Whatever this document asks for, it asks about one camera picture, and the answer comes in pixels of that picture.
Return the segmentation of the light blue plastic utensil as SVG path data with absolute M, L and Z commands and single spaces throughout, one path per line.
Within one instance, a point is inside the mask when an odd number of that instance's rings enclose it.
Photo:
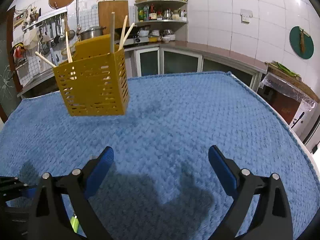
M 51 54 L 51 58 L 52 58 L 53 63 L 57 66 L 57 65 L 58 65 L 58 64 L 57 64 L 57 57 L 56 57 L 56 54 L 55 54 L 53 48 L 50 48 L 49 51 L 50 51 L 50 54 Z

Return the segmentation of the dark glass door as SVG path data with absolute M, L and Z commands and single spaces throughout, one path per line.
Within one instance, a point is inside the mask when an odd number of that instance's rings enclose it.
M 21 98 L 17 94 L 22 85 L 11 54 L 15 7 L 1 14 L 1 121 L 5 123 L 17 108 Z

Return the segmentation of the hanging utensil rack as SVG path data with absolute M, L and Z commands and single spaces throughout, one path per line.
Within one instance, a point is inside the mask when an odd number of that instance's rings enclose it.
M 65 41 L 67 33 L 65 19 L 67 19 L 67 7 L 62 7 L 40 16 L 38 20 L 30 22 L 29 25 L 23 26 L 23 44 L 31 47 L 41 38 L 43 38 L 43 42 L 49 40 L 55 43 Z

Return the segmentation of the green round wall board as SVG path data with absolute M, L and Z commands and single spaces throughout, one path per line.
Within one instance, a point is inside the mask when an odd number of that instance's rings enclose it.
M 295 26 L 289 34 L 292 50 L 302 59 L 308 60 L 313 56 L 314 44 L 311 36 L 300 26 Z

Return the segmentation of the blue knitted table cloth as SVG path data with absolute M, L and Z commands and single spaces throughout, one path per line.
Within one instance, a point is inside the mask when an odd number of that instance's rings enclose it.
M 319 209 L 319 181 L 288 125 L 221 72 L 129 80 L 125 115 L 71 116 L 58 92 L 23 100 L 1 131 L 1 175 L 37 184 L 110 146 L 114 162 L 90 203 L 114 239 L 208 239 L 227 213 L 209 160 L 216 145 L 240 168 L 279 174 L 298 237 Z

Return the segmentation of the white wall socket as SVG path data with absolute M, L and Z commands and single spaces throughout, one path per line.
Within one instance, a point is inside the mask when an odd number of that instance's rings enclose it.
M 251 10 L 240 9 L 241 22 L 244 24 L 249 24 L 251 18 L 253 17 L 253 12 Z

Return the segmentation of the steel cooking pot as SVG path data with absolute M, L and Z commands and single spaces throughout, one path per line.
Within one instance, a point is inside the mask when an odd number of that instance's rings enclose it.
M 80 36 L 80 39 L 82 41 L 90 39 L 90 38 L 99 37 L 104 34 L 104 29 L 106 29 L 106 27 L 93 26 L 93 27 L 90 27 L 90 28 L 80 32 L 78 34 L 78 36 Z

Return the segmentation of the kitchen counter with cabinets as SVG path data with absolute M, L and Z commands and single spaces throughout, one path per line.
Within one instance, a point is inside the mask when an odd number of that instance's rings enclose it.
M 151 43 L 132 47 L 125 51 L 128 77 L 159 74 L 177 74 L 202 71 L 232 71 L 238 78 L 254 90 L 258 88 L 261 76 L 267 72 L 261 67 L 240 62 L 241 54 L 228 52 L 226 56 L 212 55 L 195 47 L 204 45 L 188 42 Z

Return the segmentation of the yellow perforated utensil holder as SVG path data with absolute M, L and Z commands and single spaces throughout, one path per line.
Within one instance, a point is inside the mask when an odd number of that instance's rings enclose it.
M 125 54 L 110 35 L 75 43 L 72 62 L 53 69 L 71 116 L 124 115 L 129 103 Z

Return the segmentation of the wooden chopstick in holder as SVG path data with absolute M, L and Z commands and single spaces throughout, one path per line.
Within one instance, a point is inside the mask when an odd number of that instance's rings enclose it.
M 110 23 L 110 53 L 114 54 L 115 12 L 111 13 Z
M 42 54 L 40 54 L 39 52 L 35 52 L 35 55 L 40 58 L 42 61 L 44 61 L 46 64 L 50 65 L 52 68 L 56 68 L 56 65 L 54 65 L 53 63 L 51 63 L 48 59 L 46 59 Z

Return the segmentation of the corner shelf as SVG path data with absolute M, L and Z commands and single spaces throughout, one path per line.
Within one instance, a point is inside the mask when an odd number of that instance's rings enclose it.
M 188 1 L 146 0 L 134 4 L 135 26 L 172 34 L 177 41 L 188 39 Z

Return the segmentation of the wooden chopstick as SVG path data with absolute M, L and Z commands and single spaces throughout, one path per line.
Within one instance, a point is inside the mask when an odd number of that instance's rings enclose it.
M 120 36 L 120 42 L 119 42 L 118 51 L 122 50 L 122 48 L 123 48 L 124 37 L 125 37 L 125 29 L 126 29 L 126 24 L 127 24 L 127 17 L 128 16 L 126 15 L 125 18 L 124 18 L 123 27 L 122 27 L 122 30 L 121 30 L 121 36 Z
M 122 46 L 124 46 L 124 43 L 126 42 L 128 36 L 130 35 L 132 29 L 134 28 L 135 26 L 135 23 L 132 23 L 130 28 L 128 29 L 128 31 L 126 32 L 125 36 L 124 36 L 124 39 L 123 39 L 123 42 L 122 42 Z
M 110 23 L 110 53 L 114 54 L 115 12 L 111 13 Z
M 71 50 L 70 50 L 70 46 L 69 46 L 69 37 L 68 37 L 69 31 L 67 30 L 65 32 L 65 37 L 66 37 L 66 51 L 67 51 L 67 57 L 68 57 L 68 62 L 72 63 L 73 59 L 72 59 L 72 54 L 71 54 Z
M 56 68 L 56 65 L 54 65 L 53 63 L 51 63 L 48 59 L 46 59 L 42 54 L 40 54 L 39 52 L 35 52 L 35 55 L 40 58 L 42 61 L 44 61 L 46 64 L 50 65 L 52 68 Z

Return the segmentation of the gas stove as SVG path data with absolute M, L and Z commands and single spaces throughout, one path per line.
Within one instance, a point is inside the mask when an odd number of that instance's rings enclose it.
M 134 38 L 128 38 L 124 42 L 124 47 L 128 46 L 137 46 L 139 44 L 149 43 L 148 37 L 134 37 Z

